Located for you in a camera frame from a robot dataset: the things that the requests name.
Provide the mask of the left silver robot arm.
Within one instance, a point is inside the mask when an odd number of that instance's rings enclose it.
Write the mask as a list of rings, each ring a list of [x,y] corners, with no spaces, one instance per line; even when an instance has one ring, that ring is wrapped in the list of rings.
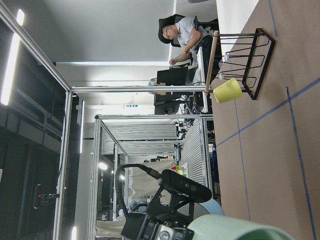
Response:
[[[214,199],[196,203],[160,187],[146,212],[129,212],[121,235],[128,240],[191,240],[195,232],[188,226],[207,214],[223,216],[224,211]]]

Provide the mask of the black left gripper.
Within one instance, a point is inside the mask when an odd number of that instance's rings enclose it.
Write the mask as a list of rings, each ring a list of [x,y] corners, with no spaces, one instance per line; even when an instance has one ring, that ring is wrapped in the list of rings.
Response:
[[[199,186],[160,186],[146,212],[129,212],[121,197],[125,217],[121,235],[129,240],[191,240],[194,231],[188,225],[199,202]]]

